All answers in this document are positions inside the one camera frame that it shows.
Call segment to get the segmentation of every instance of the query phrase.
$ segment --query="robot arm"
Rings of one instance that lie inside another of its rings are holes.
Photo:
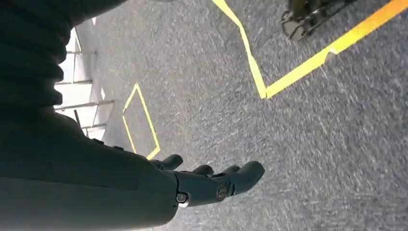
[[[173,171],[178,156],[150,162],[108,147],[54,111],[72,27],[124,1],[0,1],[0,230],[159,226],[180,204],[219,202],[261,178],[257,162],[218,175],[206,166]]]

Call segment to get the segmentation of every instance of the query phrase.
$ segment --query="screw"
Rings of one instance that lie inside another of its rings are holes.
[[[178,193],[176,197],[177,202],[179,203],[186,203],[187,202],[187,195],[184,193]]]
[[[224,185],[221,185],[217,190],[217,200],[222,201],[227,197],[228,190]]]

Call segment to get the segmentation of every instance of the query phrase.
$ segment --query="yellow tape line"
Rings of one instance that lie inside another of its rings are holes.
[[[255,58],[252,56],[251,48],[249,45],[248,36],[246,35],[245,29],[238,17],[232,12],[231,8],[227,5],[224,0],[213,0],[213,2],[224,12],[240,29],[243,44],[245,46],[245,51],[248,56],[249,68],[251,69],[252,77],[254,78],[256,88],[258,89],[259,96],[261,99],[265,98],[266,86],[262,78],[261,72],[259,71],[258,64]]]
[[[122,113],[123,113],[122,119],[123,119],[123,123],[125,124],[126,133],[127,133],[128,138],[129,138],[130,144],[132,145],[133,152],[136,153],[136,148],[135,148],[135,145],[133,144],[133,139],[132,139],[132,136],[130,134],[129,127],[127,125],[126,118],[125,118],[125,111],[129,107],[130,102],[132,101],[133,96],[134,96],[134,94],[136,92],[138,92],[138,94],[139,94],[141,104],[143,105],[143,109],[144,109],[144,112],[145,112],[146,117],[147,117],[147,121],[149,122],[150,130],[152,131],[152,134],[153,134],[154,143],[156,144],[156,148],[147,156],[147,159],[150,160],[150,159],[153,159],[159,153],[160,145],[159,145],[159,141],[157,139],[156,132],[154,131],[152,120],[150,119],[149,111],[147,110],[146,102],[144,101],[144,98],[143,98],[143,95],[141,93],[140,86],[139,86],[138,83],[135,83],[135,86],[133,87],[132,93],[130,94],[129,98],[127,99],[127,101],[125,103],[125,107],[123,108],[123,111],[122,111]]]
[[[290,73],[280,78],[278,81],[266,87],[259,71],[258,64],[255,58],[252,56],[248,37],[242,26],[240,20],[232,12],[231,8],[227,5],[224,0],[213,0],[213,2],[220,8],[222,12],[225,13],[240,29],[241,37],[245,46],[246,53],[248,55],[248,63],[251,68],[252,76],[254,78],[256,88],[258,89],[261,99],[271,98],[280,91],[284,90],[294,82],[303,78],[313,70],[317,69],[324,64],[326,56],[329,52],[339,54],[351,45],[357,43],[359,40],[364,38],[366,35],[370,34],[375,29],[379,28],[385,24],[390,19],[397,16],[399,13],[403,12],[408,8],[408,0],[392,0],[387,5],[383,6],[376,13],[368,17],[366,20],[361,22],[359,25],[351,29],[349,32],[345,33],[335,42],[324,48],[319,53],[315,54],[313,57],[308,59],[306,62],[292,70]]]

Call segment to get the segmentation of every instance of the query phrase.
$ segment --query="yellow square marking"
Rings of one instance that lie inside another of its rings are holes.
[[[132,136],[130,135],[129,127],[127,125],[126,118],[125,118],[125,111],[129,107],[130,102],[132,101],[133,96],[135,95],[136,92],[138,92],[138,94],[139,94],[141,104],[143,105],[143,109],[144,109],[144,112],[145,112],[146,117],[147,117],[147,121],[149,122],[150,130],[152,131],[154,143],[156,144],[156,148],[147,156],[147,159],[151,160],[159,153],[160,145],[159,145],[159,141],[157,140],[156,132],[154,131],[153,123],[152,123],[152,120],[150,119],[149,111],[147,110],[147,106],[146,106],[146,103],[144,101],[143,95],[141,94],[140,86],[139,86],[138,83],[135,83],[135,86],[133,87],[132,93],[130,94],[129,98],[127,99],[127,101],[125,103],[125,107],[123,108],[123,111],[122,111],[122,119],[123,119],[123,123],[125,125],[126,133],[127,133],[128,138],[129,138],[130,144],[132,145],[133,152],[136,153],[136,148],[135,148],[135,145],[133,143]]]

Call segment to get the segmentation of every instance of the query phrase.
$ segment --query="robotic hand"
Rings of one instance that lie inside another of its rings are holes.
[[[175,200],[180,207],[206,205],[223,201],[225,198],[250,190],[263,176],[265,169],[257,161],[251,161],[242,168],[230,166],[214,174],[208,165],[201,165],[193,171],[174,171],[183,163],[179,155],[171,155],[163,161],[152,160],[160,170],[173,175],[177,181]]]

